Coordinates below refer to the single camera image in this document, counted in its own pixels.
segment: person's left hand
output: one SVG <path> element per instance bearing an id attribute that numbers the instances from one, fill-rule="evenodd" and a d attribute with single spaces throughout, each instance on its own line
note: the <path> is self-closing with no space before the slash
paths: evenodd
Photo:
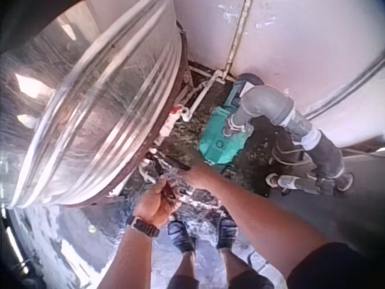
<path id="1" fill-rule="evenodd" d="M 166 180 L 159 180 L 151 189 L 140 197 L 133 215 L 152 224 L 157 228 L 164 225 L 172 212 L 179 208 L 180 203 L 171 205 L 162 194 Z"/>

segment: dark shorts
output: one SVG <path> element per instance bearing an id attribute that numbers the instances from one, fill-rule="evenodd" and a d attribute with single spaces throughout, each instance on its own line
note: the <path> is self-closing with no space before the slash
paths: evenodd
<path id="1" fill-rule="evenodd" d="M 199 281 L 194 278 L 174 275 L 167 289 L 198 289 Z M 229 289 L 274 289 L 273 283 L 254 270 L 239 274 L 229 282 Z"/>

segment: forearm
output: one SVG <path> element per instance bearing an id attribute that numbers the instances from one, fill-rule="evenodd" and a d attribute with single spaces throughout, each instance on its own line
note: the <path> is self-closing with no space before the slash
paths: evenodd
<path id="1" fill-rule="evenodd" d="M 128 227 L 98 288 L 150 288 L 151 251 L 152 239 Z"/>
<path id="2" fill-rule="evenodd" d="M 325 244 L 305 221 L 211 172 L 205 189 L 219 198 L 254 248 L 288 276 L 309 253 Z"/>

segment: person's right hand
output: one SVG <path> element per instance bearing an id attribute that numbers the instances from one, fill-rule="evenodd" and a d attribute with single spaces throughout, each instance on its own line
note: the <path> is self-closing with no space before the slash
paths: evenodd
<path id="1" fill-rule="evenodd" d="M 198 164 L 182 174 L 186 183 L 195 189 L 207 190 L 217 174 L 207 164 Z"/>

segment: black watch strap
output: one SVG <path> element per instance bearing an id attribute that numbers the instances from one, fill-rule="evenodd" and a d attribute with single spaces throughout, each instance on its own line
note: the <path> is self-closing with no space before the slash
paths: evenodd
<path id="1" fill-rule="evenodd" d="M 133 215 L 130 215 L 127 219 L 127 225 L 133 229 L 141 231 L 151 238 L 155 238 L 159 235 L 159 229 L 154 225 L 146 223 L 144 220 L 139 219 Z"/>

